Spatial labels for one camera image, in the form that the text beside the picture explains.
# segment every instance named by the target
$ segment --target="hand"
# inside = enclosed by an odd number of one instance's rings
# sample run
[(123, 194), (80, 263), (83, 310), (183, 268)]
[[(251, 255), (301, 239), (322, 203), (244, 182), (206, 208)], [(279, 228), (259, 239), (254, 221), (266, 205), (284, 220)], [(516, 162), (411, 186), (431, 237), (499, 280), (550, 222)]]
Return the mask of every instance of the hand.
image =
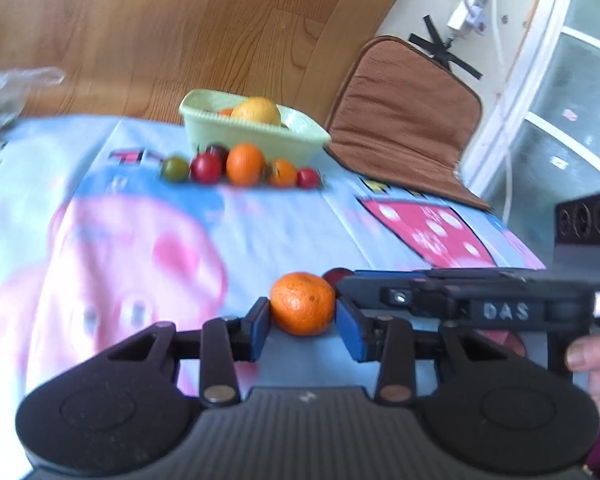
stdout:
[(600, 335), (587, 335), (576, 339), (565, 357), (572, 372), (589, 373), (589, 395), (600, 410)]

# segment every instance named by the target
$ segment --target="brown leather pad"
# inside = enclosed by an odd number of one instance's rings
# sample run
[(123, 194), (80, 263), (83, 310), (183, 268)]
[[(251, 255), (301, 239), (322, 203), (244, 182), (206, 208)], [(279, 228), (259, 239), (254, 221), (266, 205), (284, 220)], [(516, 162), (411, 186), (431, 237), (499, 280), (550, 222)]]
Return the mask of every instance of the brown leather pad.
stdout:
[(480, 98), (399, 38), (369, 42), (327, 121), (328, 151), (375, 180), (488, 210), (454, 176), (480, 115)]

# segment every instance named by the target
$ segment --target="wooden floor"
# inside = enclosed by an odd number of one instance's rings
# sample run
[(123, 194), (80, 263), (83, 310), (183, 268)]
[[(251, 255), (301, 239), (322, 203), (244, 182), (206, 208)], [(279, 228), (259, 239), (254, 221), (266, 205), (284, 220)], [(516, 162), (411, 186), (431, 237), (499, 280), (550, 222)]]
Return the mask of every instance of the wooden floor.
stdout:
[(0, 0), (0, 68), (59, 66), (32, 114), (179, 122), (192, 88), (264, 95), (324, 122), (395, 0)]

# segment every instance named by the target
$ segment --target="ribbed gray surface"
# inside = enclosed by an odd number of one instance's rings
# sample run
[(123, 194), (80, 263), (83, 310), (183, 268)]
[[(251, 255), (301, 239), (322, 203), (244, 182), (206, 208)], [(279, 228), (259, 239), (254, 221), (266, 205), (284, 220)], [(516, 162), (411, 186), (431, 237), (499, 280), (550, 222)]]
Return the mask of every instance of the ribbed gray surface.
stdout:
[[(254, 388), (238, 406), (204, 412), (170, 455), (115, 478), (514, 480), (465, 466), (441, 452), (410, 411), (378, 406), (361, 388)], [(574, 468), (537, 478), (587, 477)], [(65, 479), (40, 471), (29, 478)]]

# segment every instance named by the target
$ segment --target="green plastic basket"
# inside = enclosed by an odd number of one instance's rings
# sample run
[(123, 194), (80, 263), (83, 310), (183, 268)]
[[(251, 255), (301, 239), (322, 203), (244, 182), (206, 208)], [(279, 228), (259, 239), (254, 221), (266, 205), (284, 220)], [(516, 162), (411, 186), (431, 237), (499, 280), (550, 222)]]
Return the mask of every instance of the green plastic basket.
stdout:
[(251, 123), (219, 116), (223, 108), (240, 104), (246, 97), (217, 92), (192, 90), (180, 103), (180, 114), (194, 151), (203, 151), (219, 142), (232, 148), (240, 142), (258, 146), (267, 160), (286, 158), (296, 166), (307, 163), (312, 155), (326, 146), (330, 135), (311, 117), (292, 108), (278, 105), (287, 128)]

